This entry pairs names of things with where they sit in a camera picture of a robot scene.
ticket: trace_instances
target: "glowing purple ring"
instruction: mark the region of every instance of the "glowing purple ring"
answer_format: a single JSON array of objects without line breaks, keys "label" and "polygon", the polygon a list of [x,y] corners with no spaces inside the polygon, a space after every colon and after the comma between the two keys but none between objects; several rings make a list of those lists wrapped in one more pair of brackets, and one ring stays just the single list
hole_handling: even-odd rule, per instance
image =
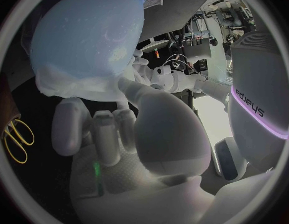
[{"label": "glowing purple ring", "polygon": [[231,87],[231,94],[234,97],[234,99],[237,101],[237,103],[244,108],[245,111],[247,111],[258,123],[260,123],[264,128],[266,128],[267,131],[272,133],[273,135],[277,136],[278,138],[281,139],[288,139],[289,135],[288,134],[281,134],[278,131],[272,129],[269,127],[267,124],[265,124],[262,120],[260,120],[258,117],[256,117],[241,101],[240,99],[236,96],[234,92],[233,86]]}]

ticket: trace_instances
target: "purple led light strip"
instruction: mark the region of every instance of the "purple led light strip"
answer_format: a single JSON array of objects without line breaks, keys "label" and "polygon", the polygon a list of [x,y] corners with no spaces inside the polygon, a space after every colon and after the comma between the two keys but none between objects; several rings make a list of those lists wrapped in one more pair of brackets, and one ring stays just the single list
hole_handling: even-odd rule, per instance
[{"label": "purple led light strip", "polygon": [[234,97],[234,99],[237,101],[237,103],[239,103],[239,105],[241,107],[244,108],[245,111],[247,111],[258,123],[260,123],[264,128],[266,128],[267,131],[269,131],[270,133],[272,133],[273,135],[281,138],[281,139],[288,139],[289,136],[287,134],[281,134],[278,131],[272,129],[271,127],[269,127],[267,124],[265,124],[262,120],[260,120],[257,116],[255,116],[254,113],[252,113],[241,101],[240,99],[236,96],[235,92],[234,92],[234,88],[233,86],[231,87],[231,94]]}]

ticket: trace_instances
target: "yellow rubber band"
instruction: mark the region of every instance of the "yellow rubber band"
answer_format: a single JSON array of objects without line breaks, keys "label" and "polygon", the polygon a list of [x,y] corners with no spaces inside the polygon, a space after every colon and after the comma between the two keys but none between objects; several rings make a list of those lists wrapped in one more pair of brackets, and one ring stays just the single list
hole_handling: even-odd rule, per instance
[{"label": "yellow rubber band", "polygon": [[10,136],[10,138],[23,150],[23,152],[25,153],[25,160],[24,160],[23,162],[21,162],[21,161],[19,161],[18,159],[16,159],[16,158],[12,155],[10,149],[8,148],[7,141],[6,141],[6,137],[4,137],[4,143],[5,143],[6,149],[7,149],[7,151],[9,152],[10,156],[11,156],[11,157],[13,158],[13,160],[15,160],[17,163],[20,163],[20,164],[26,163],[26,162],[27,162],[27,153],[26,153],[25,149],[22,147],[22,145],[21,145],[9,132],[7,132],[7,131],[5,130],[5,133],[6,133],[8,136]]},{"label": "yellow rubber band", "polygon": [[25,143],[25,144],[28,145],[28,146],[33,145],[33,143],[34,143],[34,135],[33,135],[32,130],[29,128],[29,126],[28,126],[27,124],[25,124],[23,121],[19,120],[19,119],[16,119],[16,118],[15,118],[15,121],[23,124],[24,126],[26,126],[26,128],[28,128],[28,130],[30,131],[30,133],[31,133],[31,135],[32,135],[33,141],[32,141],[31,143],[26,142],[25,139],[19,134],[19,132],[18,132],[17,129],[15,128],[13,122],[10,122],[11,127],[12,127],[12,129],[14,130],[14,132],[16,133],[16,135],[18,136],[18,138],[19,138],[23,143]]}]

